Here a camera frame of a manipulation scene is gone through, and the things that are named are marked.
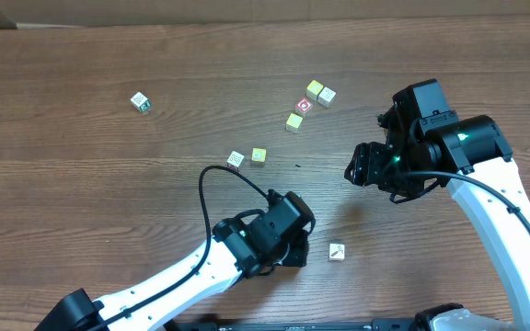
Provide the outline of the hammer picture wooden block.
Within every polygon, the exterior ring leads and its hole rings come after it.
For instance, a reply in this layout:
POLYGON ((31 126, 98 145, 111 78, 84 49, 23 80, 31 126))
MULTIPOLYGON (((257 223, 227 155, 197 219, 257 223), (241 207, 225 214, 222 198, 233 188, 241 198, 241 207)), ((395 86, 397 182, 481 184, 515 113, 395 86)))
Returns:
POLYGON ((330 243, 328 246, 329 261, 343 261, 345 259, 345 245, 330 243))

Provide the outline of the yellow G letter block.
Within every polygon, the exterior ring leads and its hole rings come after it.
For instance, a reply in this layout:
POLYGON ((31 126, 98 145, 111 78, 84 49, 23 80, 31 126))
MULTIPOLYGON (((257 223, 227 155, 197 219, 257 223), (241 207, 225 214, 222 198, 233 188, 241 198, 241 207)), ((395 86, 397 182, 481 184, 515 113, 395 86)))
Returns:
POLYGON ((266 164, 267 150, 263 148, 253 148, 250 163, 253 166, 262 167, 266 164))

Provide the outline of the green sided wooden block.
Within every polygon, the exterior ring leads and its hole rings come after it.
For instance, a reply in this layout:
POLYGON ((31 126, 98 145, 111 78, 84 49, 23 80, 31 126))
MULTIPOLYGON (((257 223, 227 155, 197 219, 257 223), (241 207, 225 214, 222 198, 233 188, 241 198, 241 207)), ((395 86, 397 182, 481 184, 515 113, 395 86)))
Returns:
POLYGON ((148 97, 146 97, 141 92, 136 92, 131 97, 131 103, 141 112, 145 113, 148 109, 151 108, 151 102, 148 97))

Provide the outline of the yellow top block lower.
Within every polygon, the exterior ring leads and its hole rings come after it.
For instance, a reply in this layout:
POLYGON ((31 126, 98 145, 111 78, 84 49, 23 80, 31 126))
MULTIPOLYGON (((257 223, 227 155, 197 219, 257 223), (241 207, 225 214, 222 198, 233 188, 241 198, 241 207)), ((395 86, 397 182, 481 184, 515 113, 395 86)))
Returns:
POLYGON ((300 128, 301 128, 301 125, 302 125, 302 122, 303 122, 303 118, 295 113, 292 113, 286 123, 285 123, 285 129, 287 131, 290 131, 290 132, 293 132, 293 133, 298 133, 300 128))

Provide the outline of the red top block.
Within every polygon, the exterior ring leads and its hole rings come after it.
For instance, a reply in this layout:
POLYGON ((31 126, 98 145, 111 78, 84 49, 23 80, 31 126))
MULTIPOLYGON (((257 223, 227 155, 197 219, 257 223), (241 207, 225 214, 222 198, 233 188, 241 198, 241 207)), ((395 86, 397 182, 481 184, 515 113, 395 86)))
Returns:
POLYGON ((307 97, 302 97, 295 104, 294 112, 298 116, 305 118, 310 113, 312 108, 313 108, 312 102, 307 97))

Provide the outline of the plain top wooden block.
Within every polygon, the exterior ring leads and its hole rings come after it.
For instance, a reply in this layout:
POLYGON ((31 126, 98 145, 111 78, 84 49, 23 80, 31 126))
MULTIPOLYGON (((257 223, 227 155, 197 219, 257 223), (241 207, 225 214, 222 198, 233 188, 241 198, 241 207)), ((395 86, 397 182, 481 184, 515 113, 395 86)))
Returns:
POLYGON ((317 96, 317 102, 324 106, 325 108, 329 108, 332 102, 334 101, 336 97, 336 92, 327 86, 325 86, 321 92, 317 96))

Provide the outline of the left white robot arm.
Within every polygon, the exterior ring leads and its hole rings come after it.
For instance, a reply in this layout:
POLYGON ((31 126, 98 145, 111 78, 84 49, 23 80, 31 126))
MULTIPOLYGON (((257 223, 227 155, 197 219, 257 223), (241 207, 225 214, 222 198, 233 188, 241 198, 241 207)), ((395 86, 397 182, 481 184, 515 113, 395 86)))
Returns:
POLYGON ((157 330, 243 279, 267 275, 278 265, 304 266, 310 235, 305 226, 313 224, 256 210, 224 219, 197 250, 148 280, 95 301, 83 289, 68 294, 36 330, 157 330))

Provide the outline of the yellow top block upper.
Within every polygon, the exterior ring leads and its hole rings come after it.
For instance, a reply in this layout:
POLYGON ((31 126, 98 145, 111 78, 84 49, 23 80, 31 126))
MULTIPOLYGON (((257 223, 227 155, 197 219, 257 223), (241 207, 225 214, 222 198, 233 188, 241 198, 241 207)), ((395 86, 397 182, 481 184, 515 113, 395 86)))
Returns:
POLYGON ((312 80, 306 87, 305 95, 308 98, 317 101, 318 95, 323 89, 324 86, 321 83, 319 83, 317 80, 312 80))

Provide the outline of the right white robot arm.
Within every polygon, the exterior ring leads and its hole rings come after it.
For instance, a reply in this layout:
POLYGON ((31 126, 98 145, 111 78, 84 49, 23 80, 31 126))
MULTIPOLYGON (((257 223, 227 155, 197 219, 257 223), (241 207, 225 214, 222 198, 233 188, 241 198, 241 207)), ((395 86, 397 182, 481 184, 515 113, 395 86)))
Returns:
POLYGON ((501 279, 512 323, 448 306, 420 313, 420 330, 530 330, 530 200, 494 120, 414 120, 407 130, 388 130, 385 143, 357 145, 344 176, 356 186, 377 186, 395 204, 447 188, 501 279))

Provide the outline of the red edged frog block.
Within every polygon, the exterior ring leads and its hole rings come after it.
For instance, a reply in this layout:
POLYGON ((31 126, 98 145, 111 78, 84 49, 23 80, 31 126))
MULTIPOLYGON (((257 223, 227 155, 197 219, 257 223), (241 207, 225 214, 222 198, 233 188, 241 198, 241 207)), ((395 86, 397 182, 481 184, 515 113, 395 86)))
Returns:
POLYGON ((237 151, 232 151, 226 160, 226 166, 234 171, 239 171, 245 162, 245 156, 237 151))

